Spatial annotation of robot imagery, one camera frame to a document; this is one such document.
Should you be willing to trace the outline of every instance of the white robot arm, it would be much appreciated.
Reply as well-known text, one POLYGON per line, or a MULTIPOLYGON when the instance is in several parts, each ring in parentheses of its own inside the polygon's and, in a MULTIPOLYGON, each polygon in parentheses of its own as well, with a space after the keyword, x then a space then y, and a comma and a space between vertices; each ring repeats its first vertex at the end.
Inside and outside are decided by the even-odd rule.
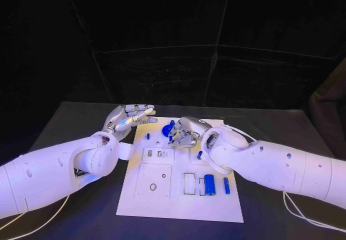
POLYGON ((346 209, 346 161, 267 141, 248 143, 232 127, 212 127, 193 117, 182 117, 176 125, 170 134, 183 132, 183 138, 169 145, 183 142, 183 147, 193 147, 200 140, 202 159, 219 173, 228 175, 235 170, 260 185, 346 209))
POLYGON ((45 207, 107 176, 133 145, 120 142, 131 126, 156 123, 153 105, 118 106, 102 131, 22 155, 0 166, 0 219, 45 207))

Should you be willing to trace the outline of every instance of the white board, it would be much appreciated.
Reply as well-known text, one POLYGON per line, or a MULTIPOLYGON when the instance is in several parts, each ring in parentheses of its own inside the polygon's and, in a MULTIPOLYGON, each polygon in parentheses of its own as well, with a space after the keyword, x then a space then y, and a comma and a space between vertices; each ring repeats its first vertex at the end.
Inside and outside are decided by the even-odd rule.
MULTIPOLYGON (((200 145, 192 149, 169 147, 169 138, 164 137, 161 129, 179 118, 157 117, 157 119, 157 123, 137 127, 134 153, 125 171, 117 215, 244 223, 234 173, 219 174, 203 160, 198 160, 200 145), (164 149, 173 149, 173 159, 156 157, 150 161, 150 158, 144 157, 143 160, 148 150, 151 154, 157 154, 157 151, 163 152, 164 149), (195 174, 195 195, 185 194, 185 174, 195 174), (212 174, 215 179, 213 196, 200 195, 200 179, 206 174, 212 174), (225 193, 225 177, 229 181, 231 194, 225 193)), ((205 121, 213 127, 223 124, 222 120, 205 119, 205 121)))

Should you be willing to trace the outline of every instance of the silver robot hand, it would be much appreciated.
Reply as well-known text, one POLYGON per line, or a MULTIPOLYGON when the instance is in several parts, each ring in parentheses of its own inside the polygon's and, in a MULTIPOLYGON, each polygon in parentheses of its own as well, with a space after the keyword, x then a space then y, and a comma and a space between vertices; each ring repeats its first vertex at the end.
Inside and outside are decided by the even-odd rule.
POLYGON ((118 141, 128 135, 131 127, 140 124, 157 123, 157 119, 147 115, 154 115, 154 105, 131 104, 118 106, 104 122, 102 131, 112 134, 118 141))
POLYGON ((183 116, 169 132, 169 136, 174 136, 179 133, 180 139, 170 140, 167 145, 172 147, 182 146, 189 149, 193 148, 198 141, 202 140, 205 132, 210 128, 212 125, 202 119, 192 116, 183 116))

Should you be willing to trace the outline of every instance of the blue object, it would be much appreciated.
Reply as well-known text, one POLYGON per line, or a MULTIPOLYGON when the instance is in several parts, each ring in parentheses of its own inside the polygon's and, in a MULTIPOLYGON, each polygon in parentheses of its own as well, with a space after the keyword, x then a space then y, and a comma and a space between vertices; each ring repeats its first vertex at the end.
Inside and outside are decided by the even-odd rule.
POLYGON ((198 152, 196 158, 198 158, 199 160, 200 160, 202 153, 203 153, 203 151, 199 151, 199 152, 198 152))
POLYGON ((223 183, 225 183, 225 194, 229 194, 229 179, 226 177, 223 177, 223 183))
POLYGON ((203 176, 203 184, 205 184, 205 195, 213 196, 215 192, 215 176, 212 174, 206 174, 203 176))
POLYGON ((174 120, 170 121, 170 124, 166 125, 163 128, 161 128, 161 134, 169 137, 169 134, 170 134, 170 131, 172 131, 172 128, 174 126, 176 122, 174 120))

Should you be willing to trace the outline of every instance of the dark gray tabletop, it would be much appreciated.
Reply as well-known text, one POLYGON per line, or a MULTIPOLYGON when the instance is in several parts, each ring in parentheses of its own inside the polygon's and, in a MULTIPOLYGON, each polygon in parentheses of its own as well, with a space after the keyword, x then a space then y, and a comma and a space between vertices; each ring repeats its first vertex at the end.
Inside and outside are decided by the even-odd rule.
MULTIPOLYGON (((32 151, 88 137, 101 130, 115 104, 63 102, 32 146, 32 151)), ((193 116, 223 119, 255 139, 307 152, 333 156, 301 110, 260 110, 210 107, 156 106, 159 117, 193 116)), ((133 143, 136 129, 124 139, 133 143)), ((285 210, 283 193, 247 181, 236 173, 236 187, 244 223, 117 216, 128 162, 120 160, 112 173, 69 196, 52 222, 23 239, 346 239, 346 234, 320 228, 285 210)), ((291 198, 304 215, 336 227, 346 228, 346 210, 304 196, 291 198)), ((36 229, 52 217, 63 200, 27 212, 0 231, 0 239, 36 229)), ((0 226, 13 217, 0 220, 0 226)))

